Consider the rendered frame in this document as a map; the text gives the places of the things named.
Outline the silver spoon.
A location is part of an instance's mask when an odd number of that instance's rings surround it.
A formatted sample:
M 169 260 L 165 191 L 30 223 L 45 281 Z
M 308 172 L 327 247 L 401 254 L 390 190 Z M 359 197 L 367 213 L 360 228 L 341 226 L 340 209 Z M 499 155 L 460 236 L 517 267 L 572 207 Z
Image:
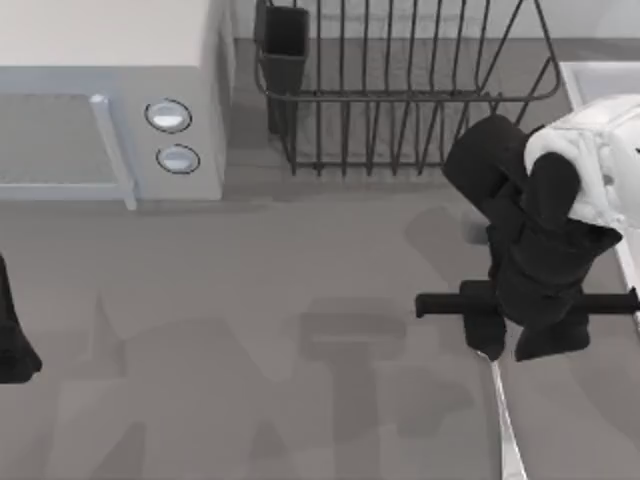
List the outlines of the silver spoon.
M 529 480 L 512 426 L 499 363 L 484 352 L 477 351 L 477 354 L 490 366 L 499 420 L 501 480 Z

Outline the black cutlery holder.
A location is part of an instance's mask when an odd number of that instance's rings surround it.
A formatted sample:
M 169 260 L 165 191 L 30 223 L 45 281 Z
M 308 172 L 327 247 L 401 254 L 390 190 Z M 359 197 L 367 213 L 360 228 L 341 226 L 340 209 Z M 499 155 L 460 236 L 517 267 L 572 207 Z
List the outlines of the black cutlery holder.
M 254 41 L 267 92 L 268 130 L 273 135 L 286 134 L 287 109 L 296 110 L 297 105 L 280 96 L 295 98 L 302 88 L 309 53 L 309 11 L 256 0 L 255 14 Z

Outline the small silver microwave knob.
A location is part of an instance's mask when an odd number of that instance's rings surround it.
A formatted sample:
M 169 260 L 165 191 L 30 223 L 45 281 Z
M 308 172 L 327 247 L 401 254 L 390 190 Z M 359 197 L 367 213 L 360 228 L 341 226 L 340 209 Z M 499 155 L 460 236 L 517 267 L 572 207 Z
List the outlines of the small silver microwave knob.
M 173 175 L 190 175 L 201 165 L 199 154 L 191 147 L 174 144 L 159 149 L 155 154 L 156 163 L 164 171 Z

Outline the large silver microwave knob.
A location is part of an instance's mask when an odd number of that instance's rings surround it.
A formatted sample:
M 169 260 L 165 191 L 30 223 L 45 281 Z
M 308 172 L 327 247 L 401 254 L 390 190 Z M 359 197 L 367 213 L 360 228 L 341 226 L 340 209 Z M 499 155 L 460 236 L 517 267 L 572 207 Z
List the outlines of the large silver microwave knob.
M 192 113 L 185 104 L 168 98 L 147 104 L 144 117 L 152 128 L 167 134 L 183 132 L 193 121 Z

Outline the pale microwave oven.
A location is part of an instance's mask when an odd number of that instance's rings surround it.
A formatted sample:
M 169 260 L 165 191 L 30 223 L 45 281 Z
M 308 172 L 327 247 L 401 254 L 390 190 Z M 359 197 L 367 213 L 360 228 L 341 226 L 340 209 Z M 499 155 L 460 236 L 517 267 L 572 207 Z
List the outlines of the pale microwave oven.
M 236 67 L 230 0 L 0 0 L 0 65 L 114 69 L 138 204 L 221 199 Z M 147 123 L 146 105 L 165 98 L 189 108 L 187 130 Z M 199 154 L 197 171 L 158 166 L 156 152 L 174 144 Z

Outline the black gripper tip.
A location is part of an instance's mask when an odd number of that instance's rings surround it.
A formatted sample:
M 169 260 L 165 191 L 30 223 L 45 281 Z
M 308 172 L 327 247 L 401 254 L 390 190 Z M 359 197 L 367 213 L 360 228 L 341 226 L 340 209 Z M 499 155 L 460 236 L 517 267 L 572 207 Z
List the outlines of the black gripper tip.
M 42 366 L 19 322 L 6 262 L 0 254 L 0 385 L 25 384 Z

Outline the microwave door with window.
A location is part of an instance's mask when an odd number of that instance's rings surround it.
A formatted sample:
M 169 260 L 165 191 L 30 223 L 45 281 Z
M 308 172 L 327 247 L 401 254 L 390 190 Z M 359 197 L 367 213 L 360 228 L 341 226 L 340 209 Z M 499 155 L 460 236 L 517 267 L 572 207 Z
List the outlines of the microwave door with window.
M 89 103 L 93 94 L 109 98 L 137 198 L 114 69 L 0 65 L 0 201 L 124 203 Z

